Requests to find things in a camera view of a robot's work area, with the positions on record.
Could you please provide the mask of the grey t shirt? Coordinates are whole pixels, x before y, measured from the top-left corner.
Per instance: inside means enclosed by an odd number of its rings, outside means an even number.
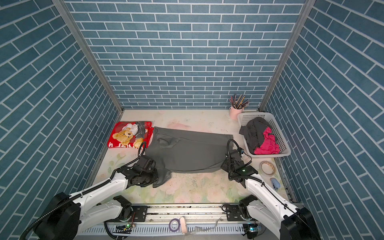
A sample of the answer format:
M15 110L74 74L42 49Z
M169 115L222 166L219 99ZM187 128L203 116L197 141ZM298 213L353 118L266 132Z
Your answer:
M212 173L221 169L232 135L173 130L155 127L145 155L156 162L158 180L164 185L172 173Z

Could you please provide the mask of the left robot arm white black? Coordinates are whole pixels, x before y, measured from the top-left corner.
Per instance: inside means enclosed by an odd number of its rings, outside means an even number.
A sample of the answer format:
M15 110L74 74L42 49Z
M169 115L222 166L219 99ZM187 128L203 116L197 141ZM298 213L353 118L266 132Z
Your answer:
M41 240L72 240L109 220L130 221L134 215L132 204L118 193L132 186L146 187L157 180L158 173L153 167L118 168L97 185L70 195L54 196L32 229Z

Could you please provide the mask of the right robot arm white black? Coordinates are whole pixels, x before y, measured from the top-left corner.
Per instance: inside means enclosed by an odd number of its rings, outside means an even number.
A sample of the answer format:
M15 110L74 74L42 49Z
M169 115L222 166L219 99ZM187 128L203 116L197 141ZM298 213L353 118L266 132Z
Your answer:
M226 154L222 170L229 180L240 183L251 194L239 204L244 219L255 219L280 240L319 240L320 233L312 213L299 209L279 195L250 164Z

